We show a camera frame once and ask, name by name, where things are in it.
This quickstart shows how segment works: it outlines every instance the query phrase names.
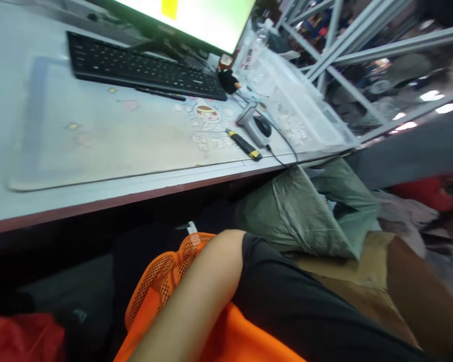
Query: orange chair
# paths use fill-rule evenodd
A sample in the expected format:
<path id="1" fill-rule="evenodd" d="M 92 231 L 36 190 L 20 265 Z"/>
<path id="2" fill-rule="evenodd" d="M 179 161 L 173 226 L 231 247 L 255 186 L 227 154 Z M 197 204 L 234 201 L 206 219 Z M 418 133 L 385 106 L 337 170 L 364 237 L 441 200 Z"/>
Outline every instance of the orange chair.
<path id="1" fill-rule="evenodd" d="M 186 269 L 215 235 L 187 236 L 177 252 L 166 252 L 144 271 L 126 310 L 128 335 L 114 362 L 126 362 L 157 313 L 165 305 Z M 240 310 L 228 303 L 216 321 L 201 354 L 201 362 L 301 362 L 305 361 L 283 343 L 247 321 Z"/>

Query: black keyboard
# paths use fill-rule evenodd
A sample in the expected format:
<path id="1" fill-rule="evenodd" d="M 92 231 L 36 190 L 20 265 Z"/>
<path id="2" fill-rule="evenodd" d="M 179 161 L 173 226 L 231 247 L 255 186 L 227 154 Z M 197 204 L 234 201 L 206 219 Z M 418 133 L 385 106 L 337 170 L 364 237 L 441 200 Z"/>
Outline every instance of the black keyboard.
<path id="1" fill-rule="evenodd" d="M 226 101 L 216 74 L 130 51 L 81 34 L 67 32 L 74 75 L 123 86 L 145 86 L 160 91 Z"/>

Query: cardboard box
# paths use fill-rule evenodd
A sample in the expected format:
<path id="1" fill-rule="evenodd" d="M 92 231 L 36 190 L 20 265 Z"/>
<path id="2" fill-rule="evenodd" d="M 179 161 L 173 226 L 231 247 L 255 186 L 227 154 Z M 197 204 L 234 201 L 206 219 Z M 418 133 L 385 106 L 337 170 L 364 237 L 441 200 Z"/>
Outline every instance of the cardboard box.
<path id="1" fill-rule="evenodd" d="M 310 255 L 297 265 L 409 344 L 453 359 L 453 297 L 400 238 L 368 233 L 359 262 Z"/>

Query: green bag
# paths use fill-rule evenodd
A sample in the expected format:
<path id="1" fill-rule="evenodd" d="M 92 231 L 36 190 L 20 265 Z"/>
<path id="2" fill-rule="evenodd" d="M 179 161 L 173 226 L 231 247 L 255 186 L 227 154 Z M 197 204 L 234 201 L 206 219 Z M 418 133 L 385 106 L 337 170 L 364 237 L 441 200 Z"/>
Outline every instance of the green bag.
<path id="1" fill-rule="evenodd" d="M 316 168 L 325 171 L 312 180 L 297 165 L 247 195 L 236 208 L 237 226 L 262 236 L 280 252 L 359 260 L 378 204 L 342 158 Z M 355 211 L 336 220 L 319 193 Z"/>

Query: computer mouse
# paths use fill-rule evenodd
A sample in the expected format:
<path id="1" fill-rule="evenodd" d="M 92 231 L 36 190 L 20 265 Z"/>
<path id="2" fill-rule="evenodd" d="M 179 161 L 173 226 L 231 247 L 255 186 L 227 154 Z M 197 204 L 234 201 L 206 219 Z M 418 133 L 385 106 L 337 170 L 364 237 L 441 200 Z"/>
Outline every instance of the computer mouse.
<path id="1" fill-rule="evenodd" d="M 263 133 L 265 137 L 270 137 L 272 135 L 272 126 L 270 122 L 264 116 L 254 116 L 255 124 L 260 132 Z"/>

